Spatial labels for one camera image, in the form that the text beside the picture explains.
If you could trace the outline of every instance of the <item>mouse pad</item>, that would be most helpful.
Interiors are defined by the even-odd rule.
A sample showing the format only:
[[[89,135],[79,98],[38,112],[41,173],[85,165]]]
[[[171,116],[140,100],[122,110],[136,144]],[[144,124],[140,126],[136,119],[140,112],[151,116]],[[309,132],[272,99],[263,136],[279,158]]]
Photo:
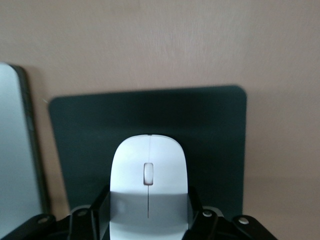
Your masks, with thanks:
[[[117,147],[144,134],[182,146],[188,184],[227,219],[242,213],[246,93],[238,86],[63,96],[49,112],[70,209],[110,183]]]

